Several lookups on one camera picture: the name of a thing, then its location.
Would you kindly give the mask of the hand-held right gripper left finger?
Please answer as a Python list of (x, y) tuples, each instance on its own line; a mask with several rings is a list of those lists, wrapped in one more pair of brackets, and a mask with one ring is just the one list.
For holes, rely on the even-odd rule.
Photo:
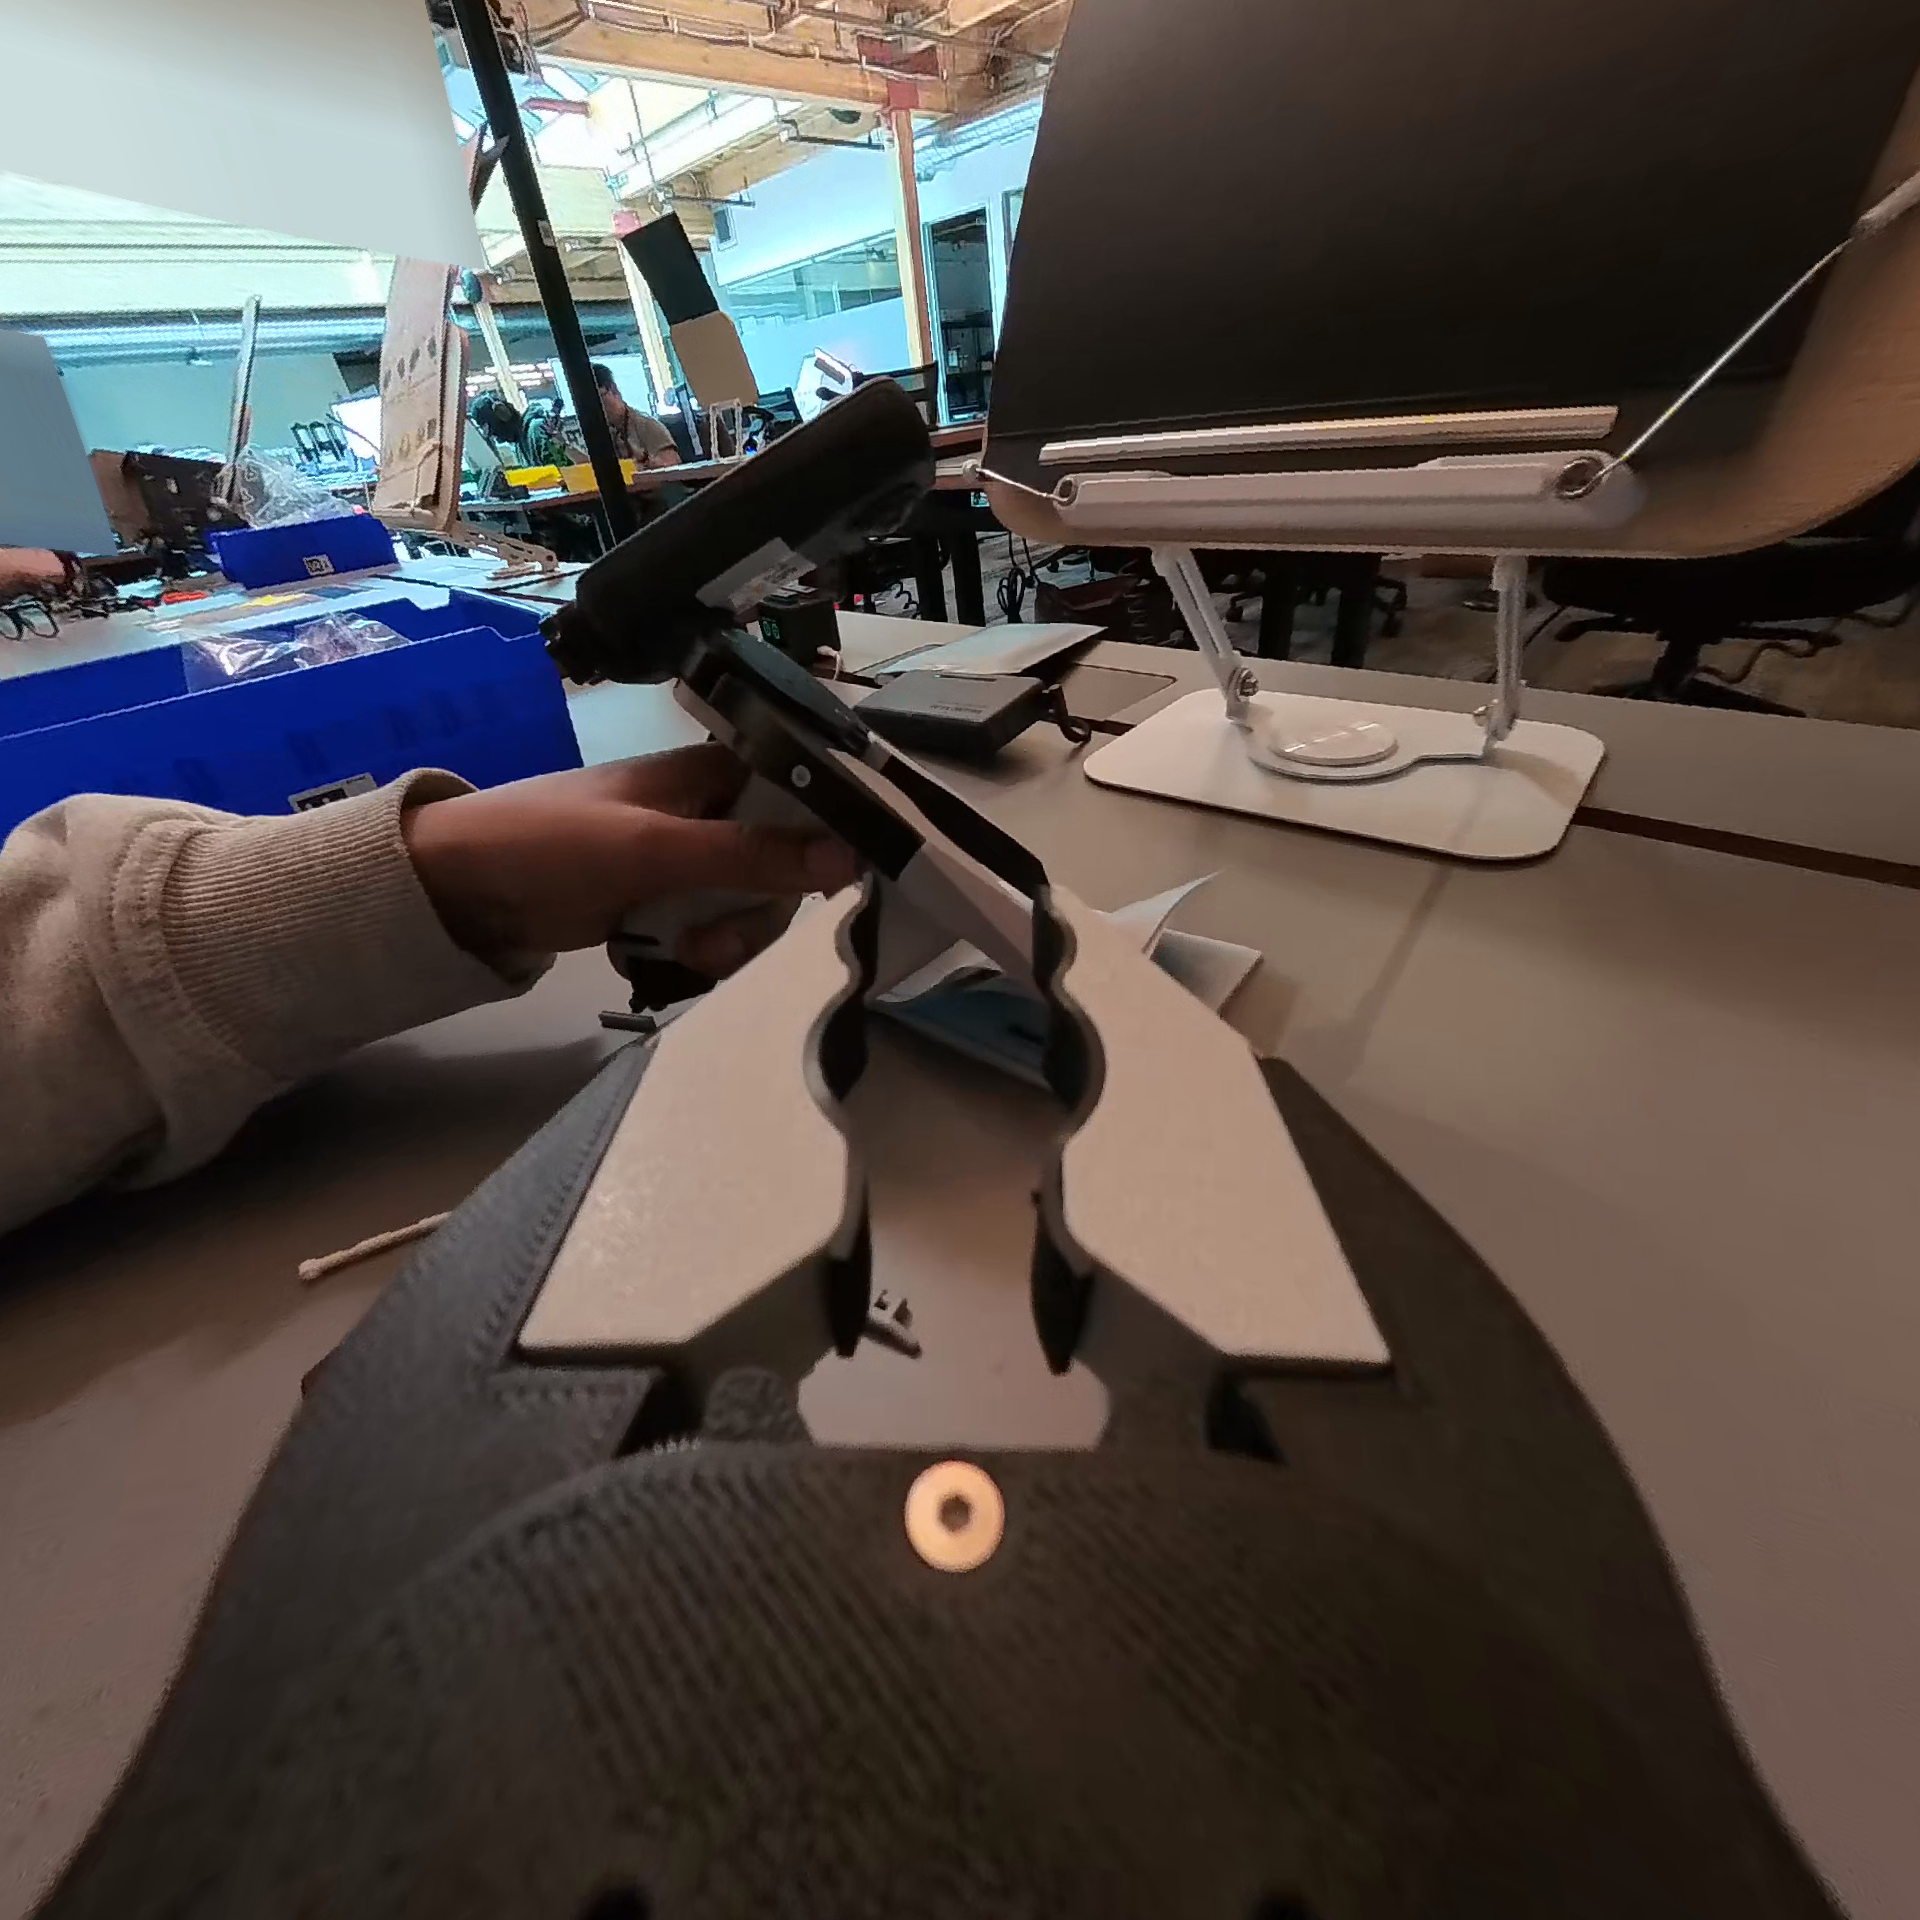
[(868, 1064), (872, 881), (673, 1022), (520, 1328), (529, 1361), (852, 1355), (873, 1307), (849, 1093)]

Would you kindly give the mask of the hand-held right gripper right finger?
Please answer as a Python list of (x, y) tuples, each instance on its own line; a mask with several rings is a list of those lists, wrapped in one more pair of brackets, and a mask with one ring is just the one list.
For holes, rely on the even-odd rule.
[(1063, 887), (1039, 894), (1032, 933), (1063, 1107), (1032, 1265), (1048, 1368), (1385, 1373), (1385, 1335), (1246, 1038)]

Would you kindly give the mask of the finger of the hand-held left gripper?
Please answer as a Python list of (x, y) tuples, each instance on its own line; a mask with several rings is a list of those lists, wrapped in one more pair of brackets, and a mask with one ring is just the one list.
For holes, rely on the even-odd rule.
[[(674, 702), (699, 723), (708, 738), (730, 745), (716, 726), (716, 675), (706, 683), (680, 680), (673, 687)], [(753, 773), (736, 797), (730, 819), (771, 833), (836, 835), (815, 823), (796, 808), (782, 806), (753, 786)], [(851, 850), (863, 870), (880, 883), (880, 976), (898, 981), (920, 962), (910, 957), (927, 947), (931, 954), (946, 944), (971, 944), (994, 961), (1008, 976), (1033, 976), (1033, 899), (1022, 899), (1008, 885), (985, 874), (974, 861), (935, 845), (923, 849), (905, 870), (904, 881), (887, 881)]]
[(887, 881), (935, 845), (974, 861), (1022, 899), (1050, 887), (1042, 863), (967, 801), (873, 734), (857, 710), (745, 632), (716, 638), (716, 726), (778, 797), (836, 835)]

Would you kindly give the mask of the lego instruction booklet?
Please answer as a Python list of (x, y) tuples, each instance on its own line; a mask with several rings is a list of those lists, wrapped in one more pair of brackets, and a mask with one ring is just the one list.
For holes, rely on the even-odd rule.
[[(1188, 881), (1159, 896), (1115, 907), (1115, 926), (1155, 968), (1176, 979), (1211, 1013), (1222, 1013), (1262, 954), (1246, 944), (1218, 942), (1176, 929), (1182, 907), (1211, 883)], [(1048, 1022), (1040, 998), (1008, 979), (980, 950), (953, 944), (927, 962), (872, 1009), (905, 1033), (953, 1053), (976, 1066), (1012, 1074), (1032, 1089), (1046, 1089)]]

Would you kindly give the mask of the person's left forearm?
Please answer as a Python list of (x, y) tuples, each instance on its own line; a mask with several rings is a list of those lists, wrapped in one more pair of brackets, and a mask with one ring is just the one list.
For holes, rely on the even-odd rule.
[(458, 947), (403, 840), (441, 771), (242, 816), (75, 797), (2, 856), (2, 1230), (168, 1184), (346, 1054), (529, 993)]

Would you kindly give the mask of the white lego rod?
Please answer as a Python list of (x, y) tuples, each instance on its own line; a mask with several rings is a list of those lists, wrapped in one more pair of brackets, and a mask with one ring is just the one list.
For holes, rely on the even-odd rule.
[(346, 1274), (360, 1265), (376, 1263), (385, 1255), (396, 1255), (422, 1242), (434, 1237), (441, 1229), (448, 1226), (451, 1211), (438, 1211), (431, 1217), (422, 1217), (410, 1221), (396, 1230), (376, 1233), (371, 1237), (356, 1239), (346, 1248), (332, 1251), (328, 1255), (316, 1255), (303, 1259), (295, 1270), (298, 1283), (303, 1287), (321, 1285), (338, 1274)]

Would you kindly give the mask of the person's left hand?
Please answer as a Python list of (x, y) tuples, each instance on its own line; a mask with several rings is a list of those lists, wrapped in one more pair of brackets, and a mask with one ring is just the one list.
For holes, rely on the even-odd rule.
[(747, 778), (704, 743), (424, 801), (400, 835), (448, 937), (498, 965), (606, 944), (646, 907), (745, 896), (732, 914), (686, 925), (674, 950), (686, 971), (726, 979), (782, 937), (804, 896), (863, 877), (828, 833), (732, 819)]

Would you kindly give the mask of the black power bank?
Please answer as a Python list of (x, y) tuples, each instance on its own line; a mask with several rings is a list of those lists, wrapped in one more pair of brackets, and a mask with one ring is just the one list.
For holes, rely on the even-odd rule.
[(859, 723), (905, 752), (990, 762), (1016, 738), (1057, 727), (1072, 745), (1094, 738), (1062, 687), (1032, 675), (953, 675), (929, 669), (887, 680), (856, 704)]

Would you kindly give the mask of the black and tan board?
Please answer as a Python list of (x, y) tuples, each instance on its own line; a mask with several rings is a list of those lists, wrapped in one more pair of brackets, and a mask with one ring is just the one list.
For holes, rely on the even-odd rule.
[(630, 221), (616, 237), (666, 325), (683, 384), (703, 407), (754, 405), (760, 384), (732, 315), (721, 306), (681, 217)]

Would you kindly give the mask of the black floor lamp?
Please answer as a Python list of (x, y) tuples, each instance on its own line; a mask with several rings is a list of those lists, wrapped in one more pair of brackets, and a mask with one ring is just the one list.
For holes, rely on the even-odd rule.
[(500, 15), (491, 2), (427, 2), (426, 11), (438, 32), (455, 34), (476, 83), (487, 136), (507, 182), (520, 239), (583, 431), (596, 485), (596, 513), (606, 526), (608, 547), (618, 547), (639, 529), (634, 494), (619, 467), (601, 391), (593, 377), (582, 313), (540, 179), (535, 138), (515, 94)]

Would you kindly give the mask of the picture chart board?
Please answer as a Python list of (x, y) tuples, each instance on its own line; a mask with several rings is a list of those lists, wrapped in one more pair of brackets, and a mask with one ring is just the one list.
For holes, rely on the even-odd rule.
[(559, 578), (559, 558), (462, 510), (468, 347), (448, 313), (452, 269), (394, 261), (377, 373), (374, 515), (396, 534), (491, 558), (495, 585)]

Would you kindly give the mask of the blue storage bin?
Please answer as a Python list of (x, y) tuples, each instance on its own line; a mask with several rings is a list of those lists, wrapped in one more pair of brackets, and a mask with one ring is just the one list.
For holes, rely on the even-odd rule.
[[(351, 610), (412, 646), (224, 689), (183, 687), (185, 640)], [(537, 613), (476, 592), (360, 592), (51, 665), (2, 690), (4, 833), (86, 797), (283, 819), (422, 771), (498, 786), (582, 763)]]
[(394, 531), (364, 513), (208, 534), (208, 554), (235, 589), (263, 592), (396, 562)]

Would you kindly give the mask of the clear plastic bag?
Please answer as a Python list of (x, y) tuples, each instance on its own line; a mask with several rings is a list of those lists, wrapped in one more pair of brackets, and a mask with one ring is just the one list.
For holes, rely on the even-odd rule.
[(180, 642), (179, 655), (183, 687), (208, 690), (382, 657), (408, 646), (412, 640), (394, 625), (351, 610), (200, 637)]

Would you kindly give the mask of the book stand with black panel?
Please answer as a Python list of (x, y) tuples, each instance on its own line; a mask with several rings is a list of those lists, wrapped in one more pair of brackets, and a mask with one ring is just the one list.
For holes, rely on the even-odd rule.
[[(1711, 561), (1915, 467), (1915, 2), (1078, 6), (979, 481), (1139, 547), (1214, 694), (1144, 798), (1548, 858), (1602, 762), (1523, 718), (1536, 561)], [(1494, 562), (1476, 711), (1260, 690), (1206, 550)]]

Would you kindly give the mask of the black office chair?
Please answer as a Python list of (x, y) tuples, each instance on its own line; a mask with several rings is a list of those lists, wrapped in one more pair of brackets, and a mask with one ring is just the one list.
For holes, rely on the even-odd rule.
[(1705, 672), (1703, 657), (1727, 640), (1780, 651), (1802, 640), (1814, 655), (1831, 627), (1915, 589), (1915, 510), (1886, 531), (1858, 534), (1855, 518), (1828, 531), (1714, 561), (1555, 561), (1545, 603), (1576, 621), (1566, 638), (1641, 634), (1659, 646), (1643, 680), (1601, 689), (1602, 697), (1767, 718), (1795, 706)]

